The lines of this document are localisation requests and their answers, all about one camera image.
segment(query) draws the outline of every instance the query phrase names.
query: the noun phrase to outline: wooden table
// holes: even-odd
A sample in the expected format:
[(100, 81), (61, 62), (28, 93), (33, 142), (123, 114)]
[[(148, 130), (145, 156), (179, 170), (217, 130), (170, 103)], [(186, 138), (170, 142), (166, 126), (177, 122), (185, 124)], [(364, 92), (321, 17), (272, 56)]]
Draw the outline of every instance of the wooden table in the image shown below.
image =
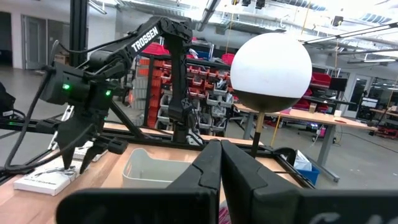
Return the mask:
[[(247, 120), (246, 127), (244, 130), (245, 133), (243, 135), (244, 139), (248, 139), (248, 137), (250, 136), (250, 132), (253, 129), (254, 115), (258, 112), (254, 111), (250, 108), (247, 108), (240, 103), (235, 103), (234, 106), (236, 107), (236, 109), (238, 109), (240, 111), (249, 113), (249, 118)], [(310, 158), (308, 158), (308, 159), (310, 159), (312, 161), (312, 163), (314, 163), (318, 168), (320, 168), (322, 171), (327, 173), (329, 176), (332, 176), (332, 178), (335, 182), (338, 182), (340, 178), (336, 174), (334, 174), (332, 171), (326, 169), (325, 164), (326, 164), (326, 160), (329, 155), (330, 147), (333, 144), (333, 138), (335, 136), (336, 125), (377, 131), (377, 128), (369, 127), (366, 124), (352, 121), (350, 119), (346, 119), (346, 118), (342, 118), (342, 117), (335, 117), (332, 114), (310, 113), (308, 111), (291, 109), (289, 114), (276, 112), (276, 113), (266, 113), (266, 115), (268, 115), (268, 116), (279, 116), (280, 115), (281, 118), (296, 119), (296, 120), (301, 120), (301, 121), (311, 121), (311, 122), (315, 122), (315, 123), (328, 125), (328, 128), (326, 129), (326, 133), (325, 133), (325, 138), (323, 140), (322, 147), (320, 149), (317, 161), (313, 161)]]
[[(373, 108), (371, 108), (370, 111), (373, 111), (373, 112), (376, 112), (376, 113), (384, 113), (385, 112), (385, 110), (377, 110), (377, 109), (373, 109)], [(388, 111), (387, 111), (386, 115), (391, 115), (391, 116), (398, 117), (398, 114), (391, 113), (391, 112), (388, 112)]]
[[(241, 142), (240, 139), (229, 139), (231, 142)], [(157, 146), (143, 146), (130, 144), (122, 155), (105, 154), (98, 162), (92, 162), (90, 168), (66, 189), (56, 196), (44, 195), (23, 190), (14, 190), (12, 183), (21, 177), (17, 175), (0, 186), (0, 223), (19, 224), (55, 223), (55, 210), (59, 202), (72, 192), (84, 188), (121, 188), (123, 184), (122, 172), (131, 152), (136, 148), (144, 148), (152, 158), (170, 159), (192, 162), (200, 153), (185, 149), (172, 149)], [(262, 164), (273, 171), (285, 171), (275, 160), (257, 158)], [(291, 183), (299, 184), (290, 174), (279, 174)], [(220, 193), (220, 202), (225, 200), (223, 190)]]

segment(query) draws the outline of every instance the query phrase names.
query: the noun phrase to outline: fluorescent light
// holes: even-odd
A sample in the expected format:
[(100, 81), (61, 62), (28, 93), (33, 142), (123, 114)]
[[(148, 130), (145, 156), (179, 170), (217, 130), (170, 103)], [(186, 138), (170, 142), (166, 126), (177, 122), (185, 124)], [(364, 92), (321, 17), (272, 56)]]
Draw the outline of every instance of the fluorescent light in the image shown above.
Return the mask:
[(382, 25), (382, 26), (378, 26), (378, 27), (372, 27), (372, 28), (368, 28), (368, 29), (347, 32), (345, 34), (337, 34), (337, 35), (330, 36), (330, 37), (324, 37), (324, 38), (319, 38), (319, 39), (315, 39), (315, 40), (308, 40), (308, 41), (304, 41), (303, 44), (313, 44), (313, 43), (318, 43), (318, 42), (323, 42), (323, 41), (328, 41), (328, 40), (333, 40), (333, 39), (352, 37), (352, 36), (356, 36), (356, 35), (368, 34), (368, 33), (371, 33), (371, 32), (377, 32), (377, 31), (391, 29), (391, 28), (396, 28), (396, 27), (398, 27), (398, 22), (393, 22), (393, 23), (390, 23), (390, 24), (387, 24), (387, 25)]
[(340, 37), (352, 37), (355, 35), (362, 35), (362, 34), (368, 34), (370, 32), (377, 32), (381, 30), (386, 30), (392, 28), (390, 25), (383, 25), (383, 26), (378, 26), (378, 27), (372, 27), (368, 29), (363, 29), (363, 30), (358, 30), (358, 31), (353, 31), (353, 32), (348, 32), (345, 34), (340, 34)]
[(97, 10), (99, 13), (107, 15), (107, 13), (102, 10), (101, 7), (99, 7), (97, 4), (95, 4), (92, 0), (88, 1), (88, 5), (91, 6), (93, 9)]
[(387, 58), (387, 59), (376, 59), (376, 60), (365, 60), (364, 63), (378, 63), (378, 62), (396, 62), (396, 59)]
[(336, 36), (324, 37), (324, 38), (320, 38), (320, 39), (309, 40), (309, 41), (306, 41), (305, 43), (313, 44), (313, 43), (317, 43), (317, 42), (323, 42), (323, 41), (334, 40), (334, 39), (337, 39), (337, 37)]
[(118, 3), (118, 1), (115, 1), (115, 0), (97, 0), (97, 1), (107, 3), (107, 4), (112, 4), (112, 5), (116, 5)]

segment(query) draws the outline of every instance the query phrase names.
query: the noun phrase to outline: computer monitor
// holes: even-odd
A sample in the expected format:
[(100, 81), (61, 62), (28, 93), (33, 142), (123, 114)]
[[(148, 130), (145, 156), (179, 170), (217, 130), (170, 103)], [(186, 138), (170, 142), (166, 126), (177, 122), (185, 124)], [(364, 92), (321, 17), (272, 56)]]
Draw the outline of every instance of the computer monitor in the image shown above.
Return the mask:
[(345, 91), (347, 86), (346, 78), (331, 78), (329, 90)]
[(379, 100), (377, 100), (377, 99), (364, 97), (364, 98), (362, 98), (361, 106), (376, 108), (378, 102), (379, 102)]

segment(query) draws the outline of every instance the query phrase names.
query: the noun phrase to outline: concrete floor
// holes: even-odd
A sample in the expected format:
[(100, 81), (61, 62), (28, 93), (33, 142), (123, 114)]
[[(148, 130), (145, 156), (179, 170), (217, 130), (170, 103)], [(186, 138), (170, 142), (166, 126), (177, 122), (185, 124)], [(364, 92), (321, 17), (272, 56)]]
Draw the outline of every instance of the concrete floor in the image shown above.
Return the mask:
[[(29, 105), (42, 79), (31, 71), (13, 70), (0, 67), (0, 82), (7, 91), (17, 98), (15, 108), (27, 112)], [(66, 106), (51, 105), (39, 101), (33, 114), (34, 119), (42, 119), (63, 113)], [(123, 107), (130, 118), (138, 115), (137, 112)], [(108, 117), (117, 121), (114, 114)], [(300, 132), (296, 126), (286, 126), (278, 129), (274, 147), (287, 146), (301, 150), (312, 159), (317, 159), (322, 144), (319, 139), (314, 145), (311, 133)], [(398, 144), (395, 140), (369, 136), (367, 131), (337, 128), (336, 134), (339, 144), (332, 146), (326, 163), (327, 168), (340, 176), (338, 184), (320, 175), (316, 187), (319, 189), (397, 189), (398, 188)], [(10, 131), (0, 130), (0, 136)], [(274, 128), (267, 126), (263, 129), (261, 141), (270, 144)], [(242, 138), (243, 130), (230, 122), (227, 128), (227, 137)], [(27, 133), (26, 137), (13, 160), (13, 164), (21, 164), (46, 150), (51, 140), (50, 135)], [(17, 139), (17, 134), (0, 139), (0, 164), (4, 164), (11, 147)]]

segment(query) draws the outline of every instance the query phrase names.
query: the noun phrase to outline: pipe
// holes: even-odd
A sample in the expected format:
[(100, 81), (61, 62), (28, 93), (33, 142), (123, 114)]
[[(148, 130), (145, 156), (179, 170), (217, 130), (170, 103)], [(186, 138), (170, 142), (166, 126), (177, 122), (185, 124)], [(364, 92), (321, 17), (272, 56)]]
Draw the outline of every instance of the pipe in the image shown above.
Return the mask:
[(198, 23), (197, 31), (203, 31), (205, 29), (206, 24), (209, 22), (209, 19), (213, 15), (215, 9), (221, 0), (208, 0), (205, 10), (203, 11), (203, 15), (201, 17), (200, 22)]
[(395, 51), (398, 51), (398, 49), (364, 50), (364, 51), (357, 51), (357, 52), (342, 52), (342, 53), (338, 53), (337, 55), (371, 54), (371, 53), (378, 53), (378, 52), (395, 52)]
[(367, 40), (367, 41), (371, 41), (371, 42), (375, 42), (375, 43), (380, 43), (380, 44), (388, 44), (388, 45), (395, 45), (398, 46), (398, 42), (395, 41), (390, 41), (390, 40), (382, 40), (382, 39), (378, 39), (378, 38), (374, 38), (374, 37), (355, 37), (361, 40)]

